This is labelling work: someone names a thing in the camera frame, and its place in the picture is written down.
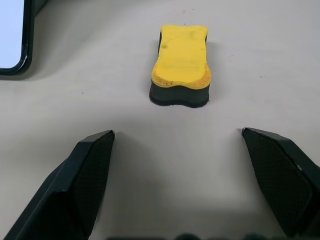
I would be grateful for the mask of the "black-framed whiteboard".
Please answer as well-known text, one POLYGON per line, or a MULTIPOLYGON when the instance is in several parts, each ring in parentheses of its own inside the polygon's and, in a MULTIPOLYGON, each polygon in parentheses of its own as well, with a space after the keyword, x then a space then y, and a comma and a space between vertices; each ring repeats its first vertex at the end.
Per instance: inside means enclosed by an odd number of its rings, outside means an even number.
POLYGON ((31 66, 35 18, 51 0, 0 0, 0 80, 31 66))

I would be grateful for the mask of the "yellow and black eraser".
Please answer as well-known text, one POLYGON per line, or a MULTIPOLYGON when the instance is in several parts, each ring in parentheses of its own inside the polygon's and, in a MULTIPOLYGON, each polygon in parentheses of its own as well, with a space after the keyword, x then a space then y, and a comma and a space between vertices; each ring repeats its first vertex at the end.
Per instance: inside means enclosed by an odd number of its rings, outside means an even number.
POLYGON ((200 108, 208 103, 212 75, 207 36, 208 28, 203 25, 161 27, 149 90, 154 104, 200 108))

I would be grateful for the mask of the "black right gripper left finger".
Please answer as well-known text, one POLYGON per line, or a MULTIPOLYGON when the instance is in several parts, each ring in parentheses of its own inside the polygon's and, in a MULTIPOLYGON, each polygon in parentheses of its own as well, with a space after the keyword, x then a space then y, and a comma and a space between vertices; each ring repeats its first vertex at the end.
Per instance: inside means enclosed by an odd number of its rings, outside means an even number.
POLYGON ((107 185, 113 130, 87 136, 41 184, 3 240, 88 240, 107 185))

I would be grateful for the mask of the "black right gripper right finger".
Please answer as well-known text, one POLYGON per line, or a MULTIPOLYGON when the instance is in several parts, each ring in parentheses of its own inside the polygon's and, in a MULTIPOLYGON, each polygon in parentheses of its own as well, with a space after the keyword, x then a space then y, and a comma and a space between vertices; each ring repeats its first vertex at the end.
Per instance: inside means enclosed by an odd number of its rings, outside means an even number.
POLYGON ((320 237, 320 166, 292 140, 245 127, 241 132, 261 192, 288 237, 320 237))

